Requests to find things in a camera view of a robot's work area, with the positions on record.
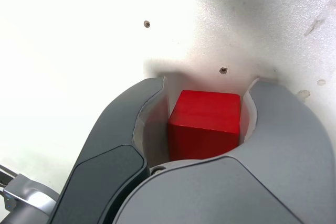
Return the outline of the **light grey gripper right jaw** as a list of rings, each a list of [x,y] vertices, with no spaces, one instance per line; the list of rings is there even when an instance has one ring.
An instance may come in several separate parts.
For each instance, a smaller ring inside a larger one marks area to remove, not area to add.
[[[240,146],[153,168],[114,223],[335,223],[335,156],[316,115],[261,80],[242,114]]]

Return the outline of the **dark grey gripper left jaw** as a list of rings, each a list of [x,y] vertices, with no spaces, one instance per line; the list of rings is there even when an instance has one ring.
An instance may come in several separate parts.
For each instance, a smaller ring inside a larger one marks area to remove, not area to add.
[[[50,216],[50,223],[112,223],[128,195],[169,161],[167,78],[128,88],[93,126]]]

